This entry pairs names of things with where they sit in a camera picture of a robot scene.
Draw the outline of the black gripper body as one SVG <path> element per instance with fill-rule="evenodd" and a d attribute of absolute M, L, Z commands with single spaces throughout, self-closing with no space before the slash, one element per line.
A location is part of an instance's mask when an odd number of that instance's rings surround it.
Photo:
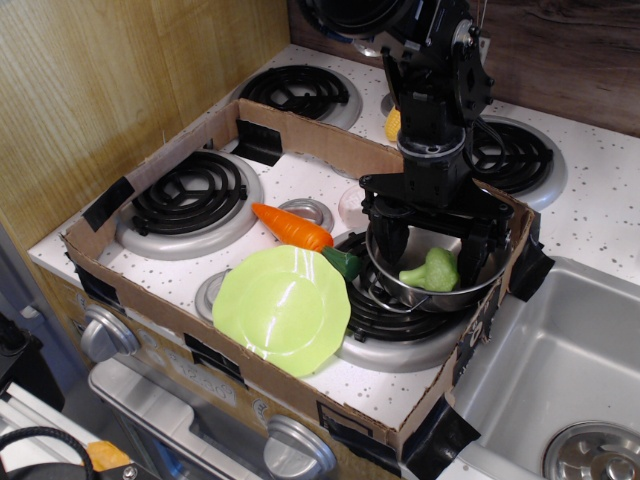
<path fill-rule="evenodd" d="M 465 161 L 465 149 L 443 155 L 402 154 L 401 173 L 368 174 L 363 211 L 374 222 L 411 225 L 469 238 L 482 231 L 491 240 L 509 236 L 514 209 L 478 186 Z"/>

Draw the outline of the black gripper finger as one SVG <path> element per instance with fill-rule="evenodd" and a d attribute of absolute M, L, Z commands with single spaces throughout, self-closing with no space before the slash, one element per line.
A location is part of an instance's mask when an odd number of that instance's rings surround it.
<path fill-rule="evenodd" d="M 386 197 L 376 197 L 369 218 L 382 258 L 396 263 L 404 254 L 409 236 L 407 218 L 411 209 Z"/>
<path fill-rule="evenodd" d="M 475 219 L 461 239 L 457 268 L 462 288 L 492 282 L 510 260 L 510 229 L 505 222 Z"/>

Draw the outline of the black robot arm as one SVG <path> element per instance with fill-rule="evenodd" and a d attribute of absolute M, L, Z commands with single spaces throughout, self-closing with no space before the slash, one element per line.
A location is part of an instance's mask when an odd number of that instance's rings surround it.
<path fill-rule="evenodd" d="M 492 102 L 480 29 L 465 1 L 302 1 L 323 35 L 363 46 L 382 59 L 401 117 L 397 148 L 403 169 L 360 178 L 363 209 L 379 252 L 404 253 L 410 227 L 457 237 L 457 268 L 472 286 L 488 255 L 508 240 L 513 210 L 473 180 L 473 130 Z"/>

